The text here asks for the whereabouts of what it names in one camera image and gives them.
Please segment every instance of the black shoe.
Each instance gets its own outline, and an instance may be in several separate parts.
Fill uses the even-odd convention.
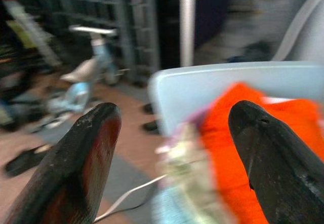
[[[146,132],[159,134],[156,120],[154,120],[152,122],[149,122],[149,123],[146,123],[146,124],[143,124],[142,125],[142,128]]]
[[[143,106],[143,111],[146,113],[146,114],[154,114],[153,112],[153,108],[152,108],[152,104],[149,103],[149,104],[146,104]]]
[[[23,151],[19,156],[5,165],[6,174],[9,177],[18,176],[30,168],[37,166],[50,149],[51,146],[45,144],[31,150]]]

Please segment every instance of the tiled floor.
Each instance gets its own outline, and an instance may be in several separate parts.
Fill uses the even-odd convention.
[[[288,26],[292,0],[254,0],[255,12],[228,14],[221,32],[196,49],[194,64],[224,63],[228,57],[241,55],[244,47],[267,41],[272,53]]]
[[[122,88],[126,92],[131,90],[128,85],[119,85],[118,88]],[[136,91],[143,98],[146,97],[145,89],[133,89],[133,92]],[[102,213],[126,191],[158,176],[159,173],[155,166],[157,155],[154,151],[163,141],[163,138],[158,135],[148,135],[142,131],[141,125],[153,120],[153,116],[145,115],[142,112],[143,102],[141,100],[135,99],[116,88],[101,84],[95,87],[94,95],[103,101],[118,105],[122,117],[121,132],[99,211],[99,213]],[[0,196],[2,197],[0,200],[0,223],[5,218],[12,202],[34,172],[34,169],[31,169],[17,177],[8,178],[3,172],[5,163],[26,148],[36,147],[48,142],[48,140],[53,142],[56,139],[58,141],[76,118],[73,117],[52,133],[43,132],[31,135],[27,134],[24,129],[14,133],[0,132]],[[124,209],[140,204],[148,192],[150,192],[150,187],[130,195],[120,208]],[[113,215],[99,223],[150,224],[153,223],[151,209],[152,206],[149,202],[135,210]]]

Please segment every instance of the plastic container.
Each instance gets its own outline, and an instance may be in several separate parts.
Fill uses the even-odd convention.
[[[171,136],[179,123],[238,81],[272,97],[324,99],[324,66],[314,62],[246,62],[164,70],[149,83],[161,133]]]

